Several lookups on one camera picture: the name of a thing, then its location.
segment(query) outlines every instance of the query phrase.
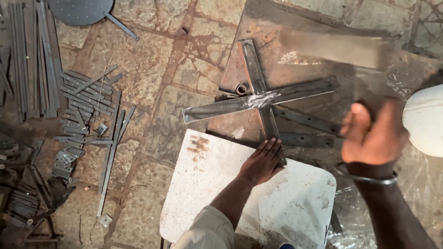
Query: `bracelet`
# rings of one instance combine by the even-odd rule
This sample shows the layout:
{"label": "bracelet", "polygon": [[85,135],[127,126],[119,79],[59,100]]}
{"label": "bracelet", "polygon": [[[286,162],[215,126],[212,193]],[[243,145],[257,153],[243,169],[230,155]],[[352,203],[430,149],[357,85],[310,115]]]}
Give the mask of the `bracelet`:
{"label": "bracelet", "polygon": [[392,177],[389,179],[376,179],[376,178],[369,178],[369,177],[362,177],[362,176],[356,176],[356,175],[351,175],[347,172],[342,171],[341,169],[339,169],[338,167],[341,164],[337,164],[335,165],[335,171],[346,178],[352,179],[354,181],[359,181],[359,182],[364,182],[364,183],[371,183],[371,184],[379,184],[379,185],[390,185],[395,183],[398,180],[398,174],[397,172],[394,171],[394,173],[392,174]]}

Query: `stone floor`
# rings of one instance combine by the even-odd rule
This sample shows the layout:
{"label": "stone floor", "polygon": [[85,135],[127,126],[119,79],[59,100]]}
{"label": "stone floor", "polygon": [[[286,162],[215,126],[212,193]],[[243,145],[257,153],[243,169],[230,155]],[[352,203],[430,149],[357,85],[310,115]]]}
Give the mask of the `stone floor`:
{"label": "stone floor", "polygon": [[[245,1],[116,0],[112,14],[140,37],[138,42],[109,21],[90,27],[57,23],[63,69],[94,76],[108,62],[117,64],[111,76],[124,75],[115,85],[123,90],[123,109],[137,106],[118,146],[105,202],[104,213],[113,222],[106,229],[95,224],[105,148],[88,145],[75,171],[81,182],[53,216],[56,232],[64,235],[57,248],[159,248],[160,213],[184,132],[206,129],[205,122],[186,126],[181,110],[214,101]],[[0,0],[3,10],[6,2]],[[441,0],[280,2],[352,28],[385,29],[399,46],[443,58]],[[45,165],[59,149],[50,139],[55,131],[38,122],[19,128],[47,138],[42,150],[47,159],[38,163],[48,175]],[[130,190],[119,205],[121,194],[135,185],[147,188]]]}

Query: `circular steel disc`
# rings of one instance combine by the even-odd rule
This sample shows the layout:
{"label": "circular steel disc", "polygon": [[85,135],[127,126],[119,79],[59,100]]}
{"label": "circular steel disc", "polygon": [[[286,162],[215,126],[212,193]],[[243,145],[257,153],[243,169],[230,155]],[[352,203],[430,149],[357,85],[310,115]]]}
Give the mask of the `circular steel disc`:
{"label": "circular steel disc", "polygon": [[94,24],[110,12],[114,0],[48,0],[49,9],[62,22],[74,26]]}

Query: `metal cross frame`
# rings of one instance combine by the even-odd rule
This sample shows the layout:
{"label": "metal cross frame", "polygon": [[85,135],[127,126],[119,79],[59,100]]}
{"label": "metal cross frame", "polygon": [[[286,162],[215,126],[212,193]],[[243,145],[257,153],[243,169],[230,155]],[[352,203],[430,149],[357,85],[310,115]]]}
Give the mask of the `metal cross frame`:
{"label": "metal cross frame", "polygon": [[[273,137],[278,139],[280,136],[272,112],[272,105],[334,91],[332,85],[333,78],[300,83],[295,86],[268,91],[264,83],[253,40],[240,39],[238,47],[243,57],[249,89],[252,95],[183,109],[182,113],[185,124],[230,113],[258,109],[260,122],[263,127],[263,137],[265,139]],[[286,165],[284,156],[280,159],[279,165]]]}

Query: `steel plate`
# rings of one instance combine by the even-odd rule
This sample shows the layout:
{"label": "steel plate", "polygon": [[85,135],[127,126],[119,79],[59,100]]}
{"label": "steel plate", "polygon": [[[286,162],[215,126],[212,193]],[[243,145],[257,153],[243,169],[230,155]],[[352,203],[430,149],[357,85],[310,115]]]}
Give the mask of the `steel plate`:
{"label": "steel plate", "polygon": [[49,9],[62,22],[74,26],[94,24],[110,12],[114,0],[48,0]]}

